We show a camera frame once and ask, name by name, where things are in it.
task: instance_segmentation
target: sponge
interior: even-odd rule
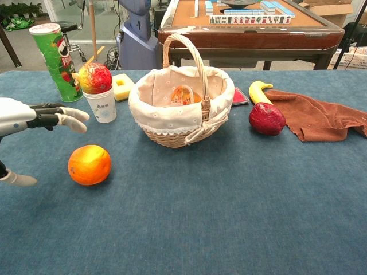
[[[127,99],[134,85],[134,82],[125,73],[113,76],[112,87],[114,89],[115,100]]]

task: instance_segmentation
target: toy banana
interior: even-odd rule
[[[265,102],[273,105],[271,101],[266,97],[266,95],[263,93],[263,88],[273,88],[273,84],[267,84],[263,83],[261,81],[255,81],[250,85],[250,88],[248,89],[250,98],[254,104],[259,102]]]

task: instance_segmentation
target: basket liner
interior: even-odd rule
[[[223,70],[205,67],[210,97],[209,120],[220,119],[231,109],[235,86]],[[140,79],[130,92],[129,106],[136,123],[143,129],[173,135],[201,127],[201,103],[181,107],[170,104],[170,95],[181,84],[192,87],[201,97],[201,81],[197,67],[175,67],[152,70]]]

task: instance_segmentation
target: basket handle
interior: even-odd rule
[[[170,65],[168,52],[172,41],[179,41],[183,43],[190,51],[191,55],[194,58],[195,64],[198,68],[199,76],[201,78],[201,89],[204,95],[203,100],[209,100],[206,98],[208,96],[208,77],[206,76],[205,67],[198,50],[196,49],[194,44],[190,41],[190,39],[178,33],[171,34],[170,36],[167,37],[165,44],[163,46],[163,68],[168,68]]]

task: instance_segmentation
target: pringles can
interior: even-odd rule
[[[75,73],[74,63],[61,34],[59,24],[49,23],[31,27],[29,32],[44,57],[51,78],[56,83],[61,100],[73,102],[80,99],[83,93],[72,77]]]

